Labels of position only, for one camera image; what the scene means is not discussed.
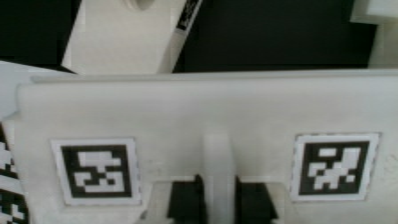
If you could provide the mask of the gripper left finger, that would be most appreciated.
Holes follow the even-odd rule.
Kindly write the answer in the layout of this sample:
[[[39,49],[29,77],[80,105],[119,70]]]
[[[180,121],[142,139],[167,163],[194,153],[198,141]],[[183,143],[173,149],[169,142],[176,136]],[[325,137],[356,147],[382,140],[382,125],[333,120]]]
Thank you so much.
[[[174,224],[208,224],[201,176],[192,181],[173,182],[167,217]]]

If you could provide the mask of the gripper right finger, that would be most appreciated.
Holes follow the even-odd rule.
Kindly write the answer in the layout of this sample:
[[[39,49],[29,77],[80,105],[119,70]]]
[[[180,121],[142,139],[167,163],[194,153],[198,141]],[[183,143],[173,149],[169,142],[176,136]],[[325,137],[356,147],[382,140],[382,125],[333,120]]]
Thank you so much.
[[[235,224],[272,224],[279,218],[263,183],[235,182]]]

